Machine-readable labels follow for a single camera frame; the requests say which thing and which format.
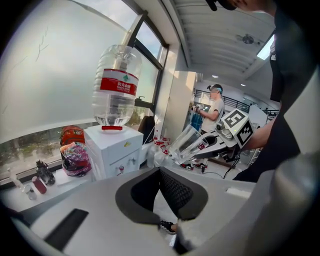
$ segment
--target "clear plastic cup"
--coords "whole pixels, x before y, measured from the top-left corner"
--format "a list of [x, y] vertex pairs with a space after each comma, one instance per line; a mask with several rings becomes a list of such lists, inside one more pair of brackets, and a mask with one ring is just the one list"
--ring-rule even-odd
[[193, 156], [208, 145], [202, 135], [189, 124], [167, 150], [171, 159], [176, 164], [181, 165], [185, 161], [192, 160]]

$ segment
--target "cap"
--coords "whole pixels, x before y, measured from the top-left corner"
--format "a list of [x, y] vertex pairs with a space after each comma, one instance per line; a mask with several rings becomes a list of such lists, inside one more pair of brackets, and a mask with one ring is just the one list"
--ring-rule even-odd
[[211, 8], [212, 11], [216, 11], [218, 10], [217, 6], [216, 6], [216, 2], [219, 2], [219, 4], [229, 10], [229, 11], [233, 11], [236, 9], [236, 7], [234, 5], [232, 5], [228, 0], [206, 0], [207, 4], [209, 5], [209, 7]]

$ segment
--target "white roller blind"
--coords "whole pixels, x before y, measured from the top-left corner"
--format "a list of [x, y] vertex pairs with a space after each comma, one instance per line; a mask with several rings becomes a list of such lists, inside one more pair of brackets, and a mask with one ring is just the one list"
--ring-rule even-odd
[[126, 31], [66, 0], [45, 0], [24, 20], [0, 60], [0, 143], [93, 121], [101, 53]]

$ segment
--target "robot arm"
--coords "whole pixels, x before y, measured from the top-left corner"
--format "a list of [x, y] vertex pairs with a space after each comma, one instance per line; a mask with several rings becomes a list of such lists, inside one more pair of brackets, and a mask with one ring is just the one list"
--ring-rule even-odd
[[202, 139], [213, 138], [214, 140], [194, 158], [204, 159], [222, 155], [227, 162], [234, 161], [253, 134], [248, 114], [234, 109], [216, 124], [214, 130], [201, 136]]

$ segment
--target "small bottle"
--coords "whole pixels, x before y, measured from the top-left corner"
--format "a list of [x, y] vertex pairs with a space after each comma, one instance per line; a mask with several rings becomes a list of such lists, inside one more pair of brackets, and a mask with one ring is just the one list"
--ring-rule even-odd
[[166, 146], [162, 145], [160, 150], [155, 153], [154, 160], [153, 160], [153, 163], [154, 163], [155, 167], [163, 166], [163, 164], [164, 164], [163, 162], [164, 162], [165, 157], [166, 157], [165, 150], [166, 150]]
[[32, 178], [32, 183], [41, 194], [44, 194], [47, 192], [46, 186], [41, 182], [41, 180], [38, 177], [34, 176]]
[[49, 167], [45, 162], [42, 162], [41, 160], [36, 162], [36, 173], [47, 186], [52, 186], [55, 184], [55, 176], [51, 171], [49, 171]]
[[153, 144], [151, 145], [150, 150], [147, 153], [146, 165], [149, 168], [155, 167], [154, 160], [155, 160], [155, 154], [158, 151], [158, 145], [157, 144], [158, 144], [158, 139], [153, 139]]
[[164, 160], [162, 162], [162, 166], [163, 167], [171, 167], [174, 165], [174, 161], [171, 159], [171, 157], [169, 156], [169, 151], [166, 149], [163, 152], [165, 154]]
[[25, 185], [22, 192], [26, 193], [30, 200], [37, 199], [37, 195], [36, 195], [35, 191], [33, 190], [33, 188], [31, 187], [31, 185]]
[[8, 172], [10, 173], [10, 178], [12, 180], [12, 182], [14, 183], [14, 185], [20, 189], [23, 190], [25, 188], [25, 186], [21, 183], [20, 180], [18, 180], [17, 175], [15, 175], [14, 173], [11, 172], [10, 168], [8, 168]]

